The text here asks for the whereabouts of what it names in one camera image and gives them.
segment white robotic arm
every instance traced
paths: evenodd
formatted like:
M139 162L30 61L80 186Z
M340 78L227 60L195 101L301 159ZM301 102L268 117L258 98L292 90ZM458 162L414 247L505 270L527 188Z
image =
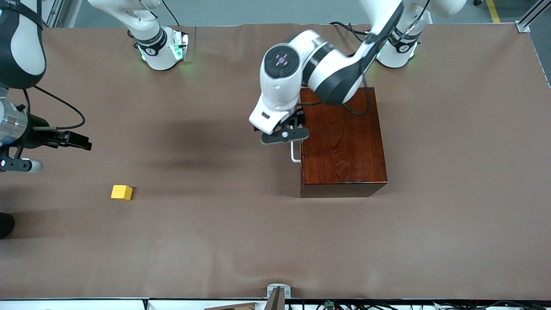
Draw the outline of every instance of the white robotic arm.
M46 71L41 6L41 0L0 0L0 85L3 87L36 87ZM24 148L45 145L91 149L87 137L61 129L50 127L46 120L25 111L24 105L16 106L0 99L0 172L41 171L40 161L21 157ZM12 148L17 149L14 156L10 155Z
M467 0L404 0L404 14L377 60L389 68L404 66L413 57L429 12L442 17L457 14Z
M345 56L312 30L273 46L260 69L261 96L249 117L263 132L263 144L300 141L309 131L297 110L301 84L325 104L345 104L358 90L365 72L377 58L388 67L401 67L413 56L428 10L445 17L456 14L466 0L360 0L372 28L357 52Z
M168 70L186 56L188 35L161 27L151 9L161 0L88 0L90 4L115 17L132 33L142 59L155 70Z
M260 69L262 94L249 117L249 122L263 132L263 144L308 138L308 129L300 127L304 114L296 110L301 85L329 105L342 105L356 93L404 9L402 0L360 3L372 20L373 31L353 56L344 55L313 30L275 45L265 54Z
M25 89L44 76L41 3L0 0L0 87Z

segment gray floor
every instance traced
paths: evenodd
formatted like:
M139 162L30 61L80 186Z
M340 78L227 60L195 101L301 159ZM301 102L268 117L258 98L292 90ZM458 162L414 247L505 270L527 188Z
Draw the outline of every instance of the gray floor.
M536 0L494 0L502 22L518 20ZM182 25L228 26L242 24L327 24L333 21L344 23L369 23L358 0L165 0ZM175 24L163 7L154 11L161 25ZM110 15L92 7L82 0L78 14L73 18L74 27L113 28L123 27ZM435 24L491 23L486 2L475 7L471 0L457 15L451 18L433 16ZM551 9L539 17L530 27L531 37L546 72L551 74Z

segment yellow floor line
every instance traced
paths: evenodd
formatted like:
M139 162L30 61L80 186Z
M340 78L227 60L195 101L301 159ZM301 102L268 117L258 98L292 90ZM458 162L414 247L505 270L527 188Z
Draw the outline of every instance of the yellow floor line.
M501 20L499 20L498 11L495 9L494 0L486 0L486 3L488 4L488 9L490 10L491 20L494 23L501 23Z

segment metal cylinder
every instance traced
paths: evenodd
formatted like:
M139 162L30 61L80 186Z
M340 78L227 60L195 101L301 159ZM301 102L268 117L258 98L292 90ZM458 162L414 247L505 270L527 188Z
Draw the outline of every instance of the metal cylinder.
M27 129L28 118L11 102L0 99L0 146L10 145Z

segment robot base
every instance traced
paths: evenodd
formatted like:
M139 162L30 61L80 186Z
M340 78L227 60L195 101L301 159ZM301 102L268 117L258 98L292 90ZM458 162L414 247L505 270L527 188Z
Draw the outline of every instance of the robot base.
M303 102L318 102L309 89ZM369 197L387 181L379 115L373 88L359 88L347 105L369 113L358 117L342 106L305 106L310 137L301 141L300 196Z
M408 61L413 57L417 43L412 47L402 46L407 48L404 52L398 52L390 42L386 42L382 47L381 52L377 55L377 60L385 67L388 68L400 68L406 65Z
M188 34L182 33L178 30L174 30L169 27L162 27L167 35L166 44L159 50L158 54L153 56L154 50L138 48L142 53L142 59L147 62L149 67L154 70L168 70L179 61L183 61L186 58Z

